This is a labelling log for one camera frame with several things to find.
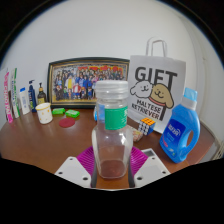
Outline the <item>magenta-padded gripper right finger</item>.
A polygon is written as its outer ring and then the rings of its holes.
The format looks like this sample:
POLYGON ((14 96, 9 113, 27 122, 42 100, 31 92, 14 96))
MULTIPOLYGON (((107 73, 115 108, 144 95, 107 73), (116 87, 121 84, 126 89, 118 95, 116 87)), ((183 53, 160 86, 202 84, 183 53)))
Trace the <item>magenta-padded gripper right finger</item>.
POLYGON ((128 182, 131 188, 143 187, 169 174, 169 170, 151 148, 132 148, 128 167, 128 182))

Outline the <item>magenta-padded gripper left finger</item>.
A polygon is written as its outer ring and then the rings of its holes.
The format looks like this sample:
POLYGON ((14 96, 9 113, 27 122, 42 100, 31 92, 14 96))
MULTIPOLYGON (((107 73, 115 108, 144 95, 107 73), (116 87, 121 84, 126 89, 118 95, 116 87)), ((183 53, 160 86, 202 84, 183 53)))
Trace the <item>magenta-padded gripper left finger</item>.
POLYGON ((84 188, 95 188, 97 168, 93 148, 85 149, 77 157, 68 157, 55 175, 84 188))

